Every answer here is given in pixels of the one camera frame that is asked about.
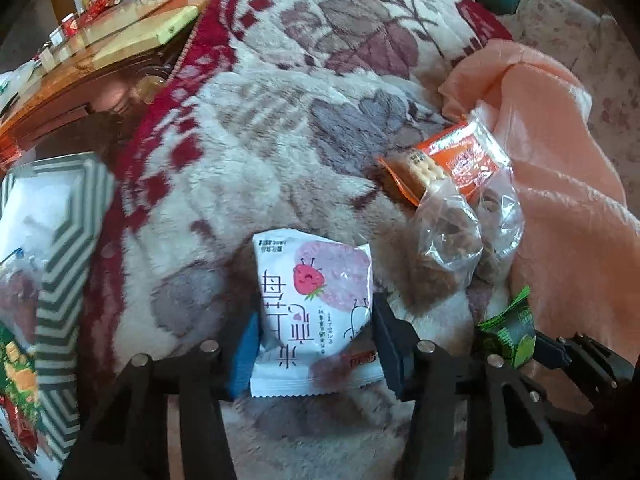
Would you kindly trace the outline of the bright green snack packet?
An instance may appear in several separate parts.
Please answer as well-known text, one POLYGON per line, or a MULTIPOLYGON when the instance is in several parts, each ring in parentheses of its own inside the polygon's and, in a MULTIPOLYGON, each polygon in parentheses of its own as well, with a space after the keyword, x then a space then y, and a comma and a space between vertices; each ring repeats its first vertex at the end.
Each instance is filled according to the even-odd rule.
POLYGON ((537 335, 529 294, 530 287, 523 287, 506 310, 475 327, 473 356, 495 354, 516 370, 533 359, 537 335))

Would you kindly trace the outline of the white strawberry candy packet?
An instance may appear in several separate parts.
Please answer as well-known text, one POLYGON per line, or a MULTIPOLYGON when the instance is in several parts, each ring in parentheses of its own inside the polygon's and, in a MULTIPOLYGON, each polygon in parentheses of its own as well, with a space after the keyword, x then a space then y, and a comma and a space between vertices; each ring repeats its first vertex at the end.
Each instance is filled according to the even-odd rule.
POLYGON ((262 343, 250 394, 321 396, 381 380, 370 246, 277 229, 255 234, 253 247, 262 343))

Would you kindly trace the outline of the clear bag of nuts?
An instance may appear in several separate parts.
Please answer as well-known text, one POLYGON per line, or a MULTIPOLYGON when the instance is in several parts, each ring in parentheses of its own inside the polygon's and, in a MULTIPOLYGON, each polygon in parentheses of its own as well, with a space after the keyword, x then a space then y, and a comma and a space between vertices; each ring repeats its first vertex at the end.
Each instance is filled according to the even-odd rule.
POLYGON ((508 277, 525 219, 512 168, 498 169, 467 200, 449 179, 425 194, 410 223, 413 269, 452 292, 472 278, 491 285, 508 277))

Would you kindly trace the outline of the orange cracker packet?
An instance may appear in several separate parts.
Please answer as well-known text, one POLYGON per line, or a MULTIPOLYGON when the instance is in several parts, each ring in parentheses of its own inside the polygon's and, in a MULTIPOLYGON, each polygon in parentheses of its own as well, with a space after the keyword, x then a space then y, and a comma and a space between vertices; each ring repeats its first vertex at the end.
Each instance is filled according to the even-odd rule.
POLYGON ((437 181, 447 179, 471 200, 494 174, 511 166, 509 156, 478 118, 469 118, 378 162, 412 206, 418 206, 437 181))

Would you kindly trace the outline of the red snack packet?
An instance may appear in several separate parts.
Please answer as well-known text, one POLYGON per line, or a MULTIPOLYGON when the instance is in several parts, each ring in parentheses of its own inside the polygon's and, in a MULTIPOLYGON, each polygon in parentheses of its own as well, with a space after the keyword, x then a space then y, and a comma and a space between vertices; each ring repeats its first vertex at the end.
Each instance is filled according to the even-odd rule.
POLYGON ((12 434, 20 445, 23 454, 30 462, 35 463, 38 448, 35 429, 32 428, 32 425, 21 413, 20 409, 4 394, 1 396, 0 403, 6 412, 6 416, 8 416, 12 434))

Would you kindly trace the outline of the dark green cracker packet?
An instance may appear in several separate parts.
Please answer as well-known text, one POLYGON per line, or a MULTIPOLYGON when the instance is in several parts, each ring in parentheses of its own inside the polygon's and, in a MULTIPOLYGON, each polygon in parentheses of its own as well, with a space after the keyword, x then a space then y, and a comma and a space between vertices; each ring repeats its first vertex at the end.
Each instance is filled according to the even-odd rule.
POLYGON ((17 407, 30 426, 37 426, 39 390, 35 361, 15 340, 13 334, 1 326, 1 393, 17 407))

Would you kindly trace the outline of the clear bag of dates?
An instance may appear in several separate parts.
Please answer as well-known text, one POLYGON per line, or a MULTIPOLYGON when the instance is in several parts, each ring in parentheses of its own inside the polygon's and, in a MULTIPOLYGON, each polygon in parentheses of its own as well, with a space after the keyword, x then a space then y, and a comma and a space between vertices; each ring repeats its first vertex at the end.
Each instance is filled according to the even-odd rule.
POLYGON ((1 261, 1 325, 23 348, 36 343, 41 270, 33 256, 17 248, 1 261))

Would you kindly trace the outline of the peach pink blanket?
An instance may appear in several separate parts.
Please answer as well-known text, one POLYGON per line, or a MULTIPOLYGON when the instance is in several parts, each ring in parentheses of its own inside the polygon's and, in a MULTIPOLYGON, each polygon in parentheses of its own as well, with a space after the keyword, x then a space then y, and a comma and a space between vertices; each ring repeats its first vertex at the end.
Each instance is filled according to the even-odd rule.
POLYGON ((560 62, 494 39, 440 86, 453 120, 477 112, 509 155, 525 217, 511 289, 530 288, 548 336, 582 333, 639 357, 639 221, 591 136, 591 96, 560 62))

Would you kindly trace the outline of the green striped white box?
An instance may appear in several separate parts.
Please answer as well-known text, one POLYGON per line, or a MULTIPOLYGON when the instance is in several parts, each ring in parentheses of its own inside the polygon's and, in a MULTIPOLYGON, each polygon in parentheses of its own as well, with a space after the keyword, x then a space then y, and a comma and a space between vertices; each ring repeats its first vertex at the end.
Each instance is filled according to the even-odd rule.
POLYGON ((1 434, 29 479, 54 479, 80 431, 77 341, 84 289, 115 180, 92 153, 35 160, 1 183, 1 261, 17 248, 41 270, 35 361, 39 417, 35 463, 23 454, 1 408, 1 434))

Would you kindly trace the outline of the floral sofa back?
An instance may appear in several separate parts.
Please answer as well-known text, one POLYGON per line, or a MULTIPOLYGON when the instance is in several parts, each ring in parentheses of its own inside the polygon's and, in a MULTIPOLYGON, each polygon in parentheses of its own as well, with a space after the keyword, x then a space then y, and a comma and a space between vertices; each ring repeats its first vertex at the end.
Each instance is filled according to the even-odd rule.
POLYGON ((592 97, 591 134, 639 210, 639 58, 611 15, 573 0, 521 0, 499 21, 512 38, 565 65, 592 97))

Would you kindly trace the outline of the red floral fleece blanket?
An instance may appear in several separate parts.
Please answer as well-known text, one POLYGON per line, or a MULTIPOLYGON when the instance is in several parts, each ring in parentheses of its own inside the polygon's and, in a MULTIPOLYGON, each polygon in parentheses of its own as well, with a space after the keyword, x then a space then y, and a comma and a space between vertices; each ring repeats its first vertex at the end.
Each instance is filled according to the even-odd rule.
POLYGON ((508 31, 471 0, 210 0, 115 174, 80 318, 78 382, 93 404, 136 353, 178 356, 257 288, 257 232, 368 244, 397 315, 454 353, 474 285, 409 298, 409 211, 378 159, 448 122, 439 86, 508 31))

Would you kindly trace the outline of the wooden marble-top table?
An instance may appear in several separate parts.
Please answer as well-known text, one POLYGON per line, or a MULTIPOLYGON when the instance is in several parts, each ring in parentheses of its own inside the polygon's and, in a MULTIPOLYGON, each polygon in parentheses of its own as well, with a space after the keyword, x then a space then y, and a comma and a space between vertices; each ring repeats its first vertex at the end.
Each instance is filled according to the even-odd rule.
POLYGON ((128 0, 55 49, 1 116, 1 168, 93 152, 111 159, 166 84, 210 0, 128 0))

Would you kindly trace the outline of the santa figurine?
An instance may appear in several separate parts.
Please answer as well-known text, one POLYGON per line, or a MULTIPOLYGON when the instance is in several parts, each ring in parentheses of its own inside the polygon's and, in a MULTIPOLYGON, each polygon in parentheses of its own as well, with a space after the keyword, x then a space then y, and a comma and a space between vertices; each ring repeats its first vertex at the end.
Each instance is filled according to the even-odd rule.
POLYGON ((89 14, 99 15, 111 4, 111 0, 85 0, 85 8, 89 14))

